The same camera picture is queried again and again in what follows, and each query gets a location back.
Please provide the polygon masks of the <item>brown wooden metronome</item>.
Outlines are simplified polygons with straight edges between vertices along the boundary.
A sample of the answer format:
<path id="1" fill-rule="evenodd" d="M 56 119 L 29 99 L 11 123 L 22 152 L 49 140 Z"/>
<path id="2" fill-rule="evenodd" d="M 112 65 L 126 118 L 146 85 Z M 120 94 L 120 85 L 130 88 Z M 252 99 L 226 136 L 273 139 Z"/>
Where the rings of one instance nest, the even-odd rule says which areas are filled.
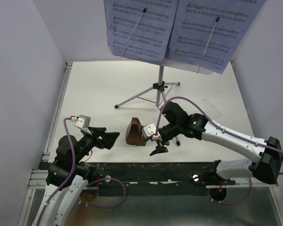
<path id="1" fill-rule="evenodd" d="M 146 139 L 142 132 L 143 126 L 137 117 L 133 117 L 127 127 L 125 142 L 128 145 L 145 146 Z"/>

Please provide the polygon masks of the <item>lilac perforated music stand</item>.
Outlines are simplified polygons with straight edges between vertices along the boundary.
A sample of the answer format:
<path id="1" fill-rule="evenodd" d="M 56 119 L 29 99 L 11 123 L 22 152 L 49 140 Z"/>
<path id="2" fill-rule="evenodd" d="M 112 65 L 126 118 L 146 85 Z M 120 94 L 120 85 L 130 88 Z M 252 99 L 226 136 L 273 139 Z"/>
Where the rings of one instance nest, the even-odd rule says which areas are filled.
<path id="1" fill-rule="evenodd" d="M 171 60 L 168 60 L 167 57 L 165 57 L 163 64 L 158 65 L 158 66 L 159 66 L 158 81 L 152 85 L 152 88 L 157 91 L 157 97 L 156 97 L 156 102 L 155 102 L 156 105 L 160 105 L 166 98 L 166 92 L 164 90 L 165 90 L 165 88 L 167 88 L 169 86 L 169 83 L 167 83 L 163 80 L 164 68 L 166 66 L 174 67 L 174 68 L 180 68 L 180 69 L 183 69 L 183 70 L 193 71 L 193 72 L 202 73 L 202 74 L 212 73 L 212 71 L 207 70 L 207 69 L 201 69 L 199 72 L 197 72 L 195 65 L 171 61 Z"/>

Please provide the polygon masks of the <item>clear plastic metronome cover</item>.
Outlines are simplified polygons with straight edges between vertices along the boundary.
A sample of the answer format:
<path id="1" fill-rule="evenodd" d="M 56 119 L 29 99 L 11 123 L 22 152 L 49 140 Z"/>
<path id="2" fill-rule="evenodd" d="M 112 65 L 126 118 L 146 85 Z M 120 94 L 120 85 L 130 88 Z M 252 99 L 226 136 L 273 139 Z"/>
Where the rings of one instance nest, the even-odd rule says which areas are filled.
<path id="1" fill-rule="evenodd" d="M 223 114 L 207 98 L 201 100 L 204 112 L 213 120 L 220 118 Z"/>

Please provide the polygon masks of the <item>lilac sheet music page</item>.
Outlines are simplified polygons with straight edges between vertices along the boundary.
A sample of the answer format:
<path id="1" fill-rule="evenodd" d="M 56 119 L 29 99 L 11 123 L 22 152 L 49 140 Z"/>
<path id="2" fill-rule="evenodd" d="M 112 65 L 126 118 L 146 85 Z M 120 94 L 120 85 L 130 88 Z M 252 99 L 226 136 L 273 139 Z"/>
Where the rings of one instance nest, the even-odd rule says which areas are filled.
<path id="1" fill-rule="evenodd" d="M 264 0 L 181 0 L 167 59 L 222 74 Z"/>
<path id="2" fill-rule="evenodd" d="M 106 0 L 107 41 L 121 58 L 162 65 L 178 7 L 177 0 Z"/>

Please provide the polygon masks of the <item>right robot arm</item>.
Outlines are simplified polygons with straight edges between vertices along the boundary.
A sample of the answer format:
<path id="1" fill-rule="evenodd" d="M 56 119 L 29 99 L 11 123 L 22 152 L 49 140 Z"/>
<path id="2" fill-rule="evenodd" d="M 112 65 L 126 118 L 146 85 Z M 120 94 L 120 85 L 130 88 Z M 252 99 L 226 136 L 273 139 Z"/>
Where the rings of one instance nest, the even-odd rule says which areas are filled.
<path id="1" fill-rule="evenodd" d="M 204 140 L 235 151 L 244 159 L 216 161 L 216 168 L 208 172 L 210 183 L 217 185 L 224 179 L 254 177 L 274 185 L 277 183 L 283 162 L 280 141 L 275 137 L 251 137 L 208 120 L 199 113 L 188 114 L 177 103 L 168 102 L 162 111 L 168 124 L 157 129 L 155 124 L 142 128 L 146 140 L 156 141 L 151 155 L 168 152 L 168 142 L 178 135 Z"/>

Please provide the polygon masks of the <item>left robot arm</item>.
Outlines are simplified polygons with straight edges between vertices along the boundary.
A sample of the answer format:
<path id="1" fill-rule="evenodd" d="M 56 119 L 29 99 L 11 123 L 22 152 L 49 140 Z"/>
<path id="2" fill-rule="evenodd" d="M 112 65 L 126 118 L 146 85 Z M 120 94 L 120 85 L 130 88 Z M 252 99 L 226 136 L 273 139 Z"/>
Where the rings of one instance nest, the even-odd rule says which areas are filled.
<path id="1" fill-rule="evenodd" d="M 119 132 L 107 132 L 106 128 L 80 128 L 83 137 L 77 140 L 66 134 L 56 149 L 54 162 L 49 166 L 45 192 L 34 226 L 63 226 L 70 210 L 86 186 L 96 180 L 96 169 L 82 158 L 94 147 L 110 150 Z"/>

